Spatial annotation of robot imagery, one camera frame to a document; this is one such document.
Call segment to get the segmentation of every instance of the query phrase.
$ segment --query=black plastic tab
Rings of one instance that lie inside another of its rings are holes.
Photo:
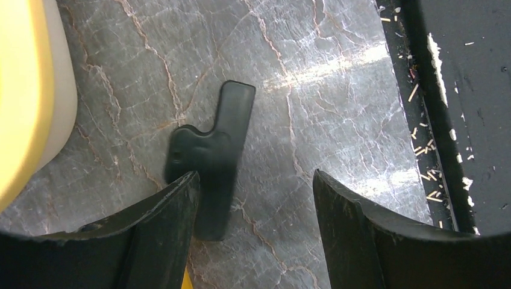
[[[183,125],[172,132],[165,180],[171,183],[189,171],[199,172],[201,197],[194,236],[221,241],[227,230],[236,167],[243,151],[256,88],[227,81],[220,90],[215,125],[201,132]]]

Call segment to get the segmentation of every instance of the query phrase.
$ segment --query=marble surface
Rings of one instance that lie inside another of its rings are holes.
[[[211,128],[226,79],[257,87],[230,231],[192,242],[195,288],[329,288],[313,204],[320,168],[431,222],[371,0],[58,0],[75,129],[0,216],[73,231],[164,186],[170,132]]]

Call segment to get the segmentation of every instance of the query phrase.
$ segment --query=yellow strip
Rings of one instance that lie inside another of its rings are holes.
[[[42,0],[0,0],[0,211],[34,173],[48,138],[54,79]]]

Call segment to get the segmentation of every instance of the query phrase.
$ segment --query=black curved plastic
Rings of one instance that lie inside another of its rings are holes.
[[[478,237],[416,222],[318,170],[313,191],[333,289],[511,287],[511,233]]]
[[[190,173],[78,232],[1,233],[0,288],[181,288],[198,190]]]
[[[227,230],[238,159],[256,96],[256,88],[236,81],[222,85],[215,125],[201,132],[183,125],[172,132],[165,180],[173,182],[189,171],[199,172],[201,197],[194,236],[221,241]]]

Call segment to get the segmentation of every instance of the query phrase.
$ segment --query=marble floor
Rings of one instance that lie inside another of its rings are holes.
[[[75,129],[0,215],[73,231],[165,186],[169,134],[212,127],[227,79],[257,88],[231,223],[192,241],[195,288],[329,288],[312,174],[430,223],[372,0],[58,0]]]

